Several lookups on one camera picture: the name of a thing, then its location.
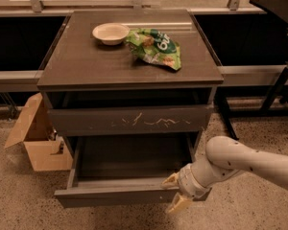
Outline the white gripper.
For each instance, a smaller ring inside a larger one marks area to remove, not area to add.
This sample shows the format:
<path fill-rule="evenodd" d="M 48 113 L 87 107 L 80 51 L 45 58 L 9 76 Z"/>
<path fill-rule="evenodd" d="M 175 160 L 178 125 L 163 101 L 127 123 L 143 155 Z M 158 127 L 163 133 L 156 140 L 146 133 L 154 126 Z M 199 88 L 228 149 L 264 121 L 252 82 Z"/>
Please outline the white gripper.
<path fill-rule="evenodd" d="M 194 198 L 203 197 L 209 189 L 202 186 L 191 169 L 192 164 L 184 166 L 179 173 L 174 172 L 167 177 L 160 185 L 162 189 L 170 189 L 179 186 L 180 193 L 176 193 L 172 202 L 166 209 L 167 214 L 175 214 L 187 208 Z"/>

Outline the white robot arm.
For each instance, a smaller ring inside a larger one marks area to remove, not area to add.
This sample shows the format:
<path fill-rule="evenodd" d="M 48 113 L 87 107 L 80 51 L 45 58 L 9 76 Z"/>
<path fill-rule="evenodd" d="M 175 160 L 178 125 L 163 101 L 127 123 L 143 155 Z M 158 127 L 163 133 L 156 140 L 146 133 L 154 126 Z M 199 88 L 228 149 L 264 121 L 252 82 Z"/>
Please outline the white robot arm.
<path fill-rule="evenodd" d="M 179 188 L 166 213 L 185 209 L 206 195 L 215 183 L 242 172 L 253 173 L 288 191 L 288 155 L 251 149 L 229 137 L 216 136 L 206 143 L 202 157 L 161 183 L 162 189 Z"/>

